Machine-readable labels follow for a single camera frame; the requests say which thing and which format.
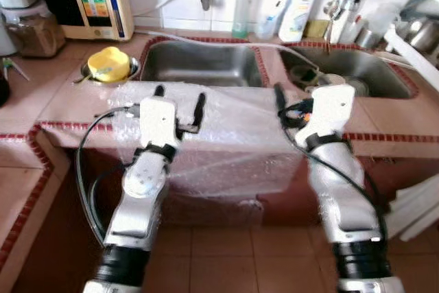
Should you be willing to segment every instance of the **metal bowl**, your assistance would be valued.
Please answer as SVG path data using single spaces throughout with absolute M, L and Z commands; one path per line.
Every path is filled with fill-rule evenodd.
M 73 83 L 79 84 L 86 79 L 89 82 L 92 82 L 93 84 L 98 85 L 98 86 L 118 87 L 118 86 L 121 86 L 122 84 L 125 84 L 128 80 L 133 80 L 135 77 L 137 77 L 139 75 L 139 73 L 140 73 L 139 61 L 133 57 L 130 57 L 130 73 L 128 74 L 128 76 L 124 80 L 119 80 L 118 82 L 102 82 L 100 80 L 97 80 L 93 76 L 86 79 L 86 77 L 88 77 L 91 74 L 91 72 L 90 72 L 90 69 L 88 68 L 87 63 L 85 62 L 81 66 L 81 76 L 82 76 L 81 79 L 75 80 Z

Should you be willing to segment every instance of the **dish soap bottle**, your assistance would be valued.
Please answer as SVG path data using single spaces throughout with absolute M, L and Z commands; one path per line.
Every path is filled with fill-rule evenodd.
M 235 38 L 246 38 L 248 35 L 248 13 L 251 2 L 252 0 L 236 0 L 232 28 L 232 36 Z
M 291 0 L 279 30 L 279 38 L 292 43 L 302 39 L 314 0 Z

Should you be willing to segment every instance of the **tiled countertop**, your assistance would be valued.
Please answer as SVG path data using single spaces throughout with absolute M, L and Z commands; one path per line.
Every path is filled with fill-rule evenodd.
M 222 33 L 184 30 L 170 33 L 230 37 Z M 0 108 L 0 133 L 26 132 L 39 122 L 54 145 L 74 148 L 84 134 L 86 124 L 94 115 L 108 109 L 107 99 L 113 92 L 113 89 L 88 83 L 73 86 L 71 82 L 80 76 L 80 65 L 88 56 L 109 45 L 117 45 L 127 54 L 140 58 L 151 38 L 136 34 L 128 43 L 70 41 L 54 59 L 17 59 L 32 81 L 26 82 L 18 75 L 11 75 L 12 97 Z M 307 97 L 288 81 L 277 51 L 261 49 L 261 55 L 270 84 L 281 82 L 300 97 Z M 418 87 L 419 94 L 415 98 L 358 97 L 355 100 L 346 133 L 358 155 L 439 158 L 439 94 L 416 72 L 404 71 Z M 100 126 L 104 132 L 92 134 L 89 146 L 115 146 L 111 133 L 105 132 L 106 128 Z

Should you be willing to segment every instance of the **stainless steel sink basin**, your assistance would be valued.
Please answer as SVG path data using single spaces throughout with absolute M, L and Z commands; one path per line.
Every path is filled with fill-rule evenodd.
M 182 41 L 153 45 L 141 80 L 207 86 L 263 86 L 255 53 L 250 48 L 209 47 Z
M 333 49 L 327 54 L 323 49 L 294 49 L 318 65 L 324 73 L 354 77 L 362 81 L 368 87 L 369 97 L 409 99 L 412 96 L 410 89 L 387 63 L 364 51 Z M 281 57 L 289 80 L 295 83 L 291 77 L 292 68 L 303 66 L 305 62 L 286 52 L 281 52 Z

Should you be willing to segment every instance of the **bubble wrap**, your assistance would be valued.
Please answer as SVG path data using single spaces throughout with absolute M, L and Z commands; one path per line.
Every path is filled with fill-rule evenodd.
M 139 103 L 154 93 L 157 82 L 128 82 L 116 89 L 110 107 Z M 171 164 L 171 190 L 205 198 L 273 193 L 285 190 L 301 154 L 285 139 L 276 116 L 272 89 L 208 87 L 160 83 L 165 97 L 177 103 L 183 124 L 193 121 L 200 93 L 206 94 L 199 134 L 185 134 Z M 293 102 L 299 100 L 288 95 Z M 139 119 L 118 114 L 112 119 L 118 151 L 130 162 L 140 146 Z

